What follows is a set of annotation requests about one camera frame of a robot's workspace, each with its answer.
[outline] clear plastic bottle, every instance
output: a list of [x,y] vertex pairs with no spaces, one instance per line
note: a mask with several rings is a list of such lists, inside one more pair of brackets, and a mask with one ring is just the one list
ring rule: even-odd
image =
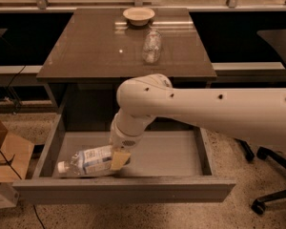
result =
[[60,175],[65,176],[107,176],[111,175],[112,145],[76,152],[70,160],[57,164]]
[[148,64],[153,64],[158,61],[161,49],[162,49],[162,39],[159,31],[151,29],[145,38],[142,57]]

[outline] floor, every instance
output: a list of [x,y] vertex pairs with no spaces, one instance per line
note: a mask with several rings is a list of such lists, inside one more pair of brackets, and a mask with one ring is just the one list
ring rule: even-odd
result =
[[[0,114],[6,127],[22,137],[45,142],[55,114]],[[263,216],[250,206],[259,196],[286,189],[286,171],[270,159],[249,163],[237,141],[208,132],[219,177],[236,186],[220,203],[36,205],[45,228],[286,228],[286,199],[268,203]],[[42,228],[33,205],[0,210],[0,228]]]

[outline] bowl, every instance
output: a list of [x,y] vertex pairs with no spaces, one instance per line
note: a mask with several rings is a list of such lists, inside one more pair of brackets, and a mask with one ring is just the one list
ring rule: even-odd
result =
[[123,15],[132,25],[141,27],[154,17],[154,11],[149,8],[129,8],[124,10]]

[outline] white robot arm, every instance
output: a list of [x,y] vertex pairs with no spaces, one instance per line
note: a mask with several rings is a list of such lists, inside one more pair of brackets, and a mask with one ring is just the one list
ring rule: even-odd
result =
[[134,147],[158,116],[286,153],[286,89],[174,89],[162,74],[125,81],[112,146]]

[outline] gray table top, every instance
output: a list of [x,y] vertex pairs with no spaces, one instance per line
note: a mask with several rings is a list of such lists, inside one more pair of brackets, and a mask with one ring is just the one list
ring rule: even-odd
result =
[[[83,82],[163,73],[206,81],[216,74],[186,9],[153,9],[143,27],[132,26],[124,9],[80,9],[73,14],[37,78]],[[159,60],[148,64],[142,49],[150,29],[162,35]]]

